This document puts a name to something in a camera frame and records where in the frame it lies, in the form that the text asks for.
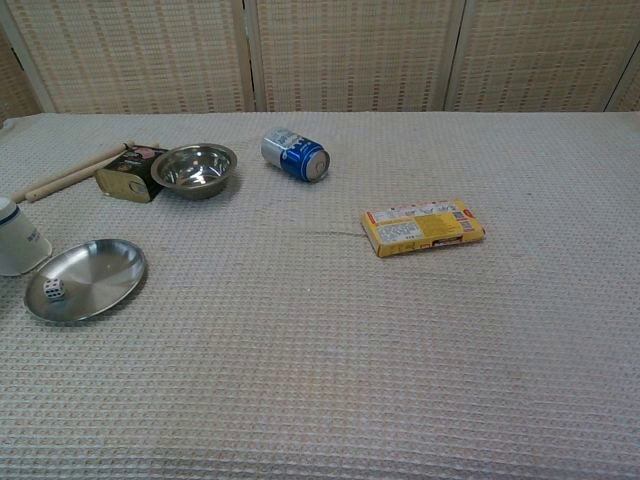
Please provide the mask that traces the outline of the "white paper cup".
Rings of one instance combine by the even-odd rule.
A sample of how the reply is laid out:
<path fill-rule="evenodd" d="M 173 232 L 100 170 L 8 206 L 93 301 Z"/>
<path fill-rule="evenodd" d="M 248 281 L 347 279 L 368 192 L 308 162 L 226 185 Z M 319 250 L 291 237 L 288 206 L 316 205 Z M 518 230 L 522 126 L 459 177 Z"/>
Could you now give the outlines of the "white paper cup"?
<path fill-rule="evenodd" d="M 0 276 L 25 274 L 51 254 L 51 243 L 19 206 L 9 198 L 0 196 Z"/>

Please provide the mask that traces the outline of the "steel plate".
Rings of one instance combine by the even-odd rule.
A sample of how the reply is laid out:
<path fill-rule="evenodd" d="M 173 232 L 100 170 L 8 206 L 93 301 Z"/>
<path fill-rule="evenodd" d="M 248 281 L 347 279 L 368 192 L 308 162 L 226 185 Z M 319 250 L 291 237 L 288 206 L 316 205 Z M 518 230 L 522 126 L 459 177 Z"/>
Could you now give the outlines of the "steel plate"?
<path fill-rule="evenodd" d="M 29 281 L 24 305 L 32 316 L 52 323 L 95 317 L 124 300 L 141 285 L 147 269 L 142 249 L 122 239 L 98 239 L 72 247 L 46 261 Z M 66 295 L 50 302 L 47 278 L 64 282 Z"/>

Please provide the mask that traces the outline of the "blue silver soda can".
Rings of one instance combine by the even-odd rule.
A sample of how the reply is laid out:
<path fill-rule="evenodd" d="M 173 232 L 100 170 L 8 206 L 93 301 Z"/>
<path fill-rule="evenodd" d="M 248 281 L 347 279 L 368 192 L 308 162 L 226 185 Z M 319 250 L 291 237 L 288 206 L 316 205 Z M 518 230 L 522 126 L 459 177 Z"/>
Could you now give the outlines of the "blue silver soda can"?
<path fill-rule="evenodd" d="M 321 144 L 286 128 L 275 128 L 263 137 L 261 154 L 271 165 L 308 183 L 323 179 L 330 166 Z"/>

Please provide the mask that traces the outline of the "yellow cardboard box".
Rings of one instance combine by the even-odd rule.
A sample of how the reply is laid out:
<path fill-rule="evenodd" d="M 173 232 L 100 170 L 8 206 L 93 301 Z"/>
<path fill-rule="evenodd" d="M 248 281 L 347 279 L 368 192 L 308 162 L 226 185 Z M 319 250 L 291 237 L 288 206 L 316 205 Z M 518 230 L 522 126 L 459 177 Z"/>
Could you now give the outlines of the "yellow cardboard box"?
<path fill-rule="evenodd" d="M 366 211 L 361 225 L 379 258 L 483 241 L 486 230 L 459 200 Z"/>

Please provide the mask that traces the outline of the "white waffle tablecloth with fringe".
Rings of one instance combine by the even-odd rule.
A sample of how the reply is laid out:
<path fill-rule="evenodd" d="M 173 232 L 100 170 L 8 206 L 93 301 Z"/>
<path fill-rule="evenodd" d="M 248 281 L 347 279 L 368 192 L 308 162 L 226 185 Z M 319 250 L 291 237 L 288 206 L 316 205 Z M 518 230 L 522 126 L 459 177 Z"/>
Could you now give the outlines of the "white waffle tablecloth with fringe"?
<path fill-rule="evenodd" d="M 263 158 L 275 128 L 323 179 Z M 40 114 L 0 126 L 0 195 L 126 140 L 238 170 L 24 206 L 56 251 L 122 238 L 148 269 L 63 325 L 0 278 L 0 480 L 640 480 L 640 112 Z M 361 225 L 454 199 L 483 241 L 379 258 Z"/>

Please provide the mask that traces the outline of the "steel bowl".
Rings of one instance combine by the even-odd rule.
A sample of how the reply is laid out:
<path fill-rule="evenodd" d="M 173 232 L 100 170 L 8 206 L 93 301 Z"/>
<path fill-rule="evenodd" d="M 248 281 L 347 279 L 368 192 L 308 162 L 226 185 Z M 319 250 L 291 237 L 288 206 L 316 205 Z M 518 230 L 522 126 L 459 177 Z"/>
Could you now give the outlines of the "steel bowl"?
<path fill-rule="evenodd" d="M 189 200 L 220 194 L 237 168 L 229 148 L 211 143 L 174 148 L 155 159 L 151 175 L 156 183 Z"/>

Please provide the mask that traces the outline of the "woven bamboo screen panel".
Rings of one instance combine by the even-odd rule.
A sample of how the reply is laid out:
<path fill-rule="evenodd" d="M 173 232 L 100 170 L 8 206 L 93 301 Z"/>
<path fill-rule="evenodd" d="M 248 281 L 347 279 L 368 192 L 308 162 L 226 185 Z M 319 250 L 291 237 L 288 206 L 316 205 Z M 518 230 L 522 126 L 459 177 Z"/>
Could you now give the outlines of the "woven bamboo screen panel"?
<path fill-rule="evenodd" d="M 0 0 L 47 113 L 254 109 L 242 0 Z"/>
<path fill-rule="evenodd" d="M 640 0 L 465 0 L 444 108 L 602 112 L 640 42 Z"/>
<path fill-rule="evenodd" d="M 467 0 L 243 0 L 264 112 L 443 111 Z"/>
<path fill-rule="evenodd" d="M 640 111 L 640 42 L 634 48 L 605 107 L 605 112 L 633 111 Z"/>
<path fill-rule="evenodd" d="M 56 107 L 7 0 L 0 0 L 0 124 Z"/>

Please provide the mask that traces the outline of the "black luncheon meat tin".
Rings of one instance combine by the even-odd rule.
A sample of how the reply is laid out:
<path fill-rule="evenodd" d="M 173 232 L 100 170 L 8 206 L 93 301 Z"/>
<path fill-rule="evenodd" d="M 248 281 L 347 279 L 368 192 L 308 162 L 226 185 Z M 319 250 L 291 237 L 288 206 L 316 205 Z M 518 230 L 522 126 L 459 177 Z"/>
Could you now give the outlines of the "black luncheon meat tin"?
<path fill-rule="evenodd" d="M 149 203 L 162 190 L 151 175 L 151 167 L 166 152 L 157 146 L 127 144 L 120 155 L 95 172 L 96 182 L 107 196 Z"/>

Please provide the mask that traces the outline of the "wooden drumstick with black mark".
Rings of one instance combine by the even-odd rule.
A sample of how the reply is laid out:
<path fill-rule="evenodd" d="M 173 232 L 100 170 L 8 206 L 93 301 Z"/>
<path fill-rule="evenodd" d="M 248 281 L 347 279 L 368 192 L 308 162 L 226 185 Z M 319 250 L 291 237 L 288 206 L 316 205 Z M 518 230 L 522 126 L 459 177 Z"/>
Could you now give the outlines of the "wooden drumstick with black mark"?
<path fill-rule="evenodd" d="M 132 141 L 118 144 L 114 148 L 98 154 L 79 165 L 72 166 L 53 176 L 38 180 L 32 185 L 14 192 L 11 195 L 11 200 L 16 204 L 24 201 L 33 203 L 79 183 L 93 176 L 97 170 L 108 165 L 132 145 Z"/>

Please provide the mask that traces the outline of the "plain wooden drumstick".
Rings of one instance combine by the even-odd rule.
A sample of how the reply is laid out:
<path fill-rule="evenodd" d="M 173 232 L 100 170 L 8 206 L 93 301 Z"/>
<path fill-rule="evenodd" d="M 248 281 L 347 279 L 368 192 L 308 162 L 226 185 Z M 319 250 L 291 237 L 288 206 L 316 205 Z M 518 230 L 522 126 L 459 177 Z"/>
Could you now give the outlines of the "plain wooden drumstick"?
<path fill-rule="evenodd" d="M 44 183 L 40 182 L 36 186 L 29 187 L 23 194 L 23 201 L 34 203 L 56 192 L 82 182 L 94 176 L 99 169 L 108 165 L 125 150 L 126 144 L 122 147 L 118 146 L 91 158 L 79 167 L 65 170 L 62 174 L 52 180 L 47 180 Z"/>

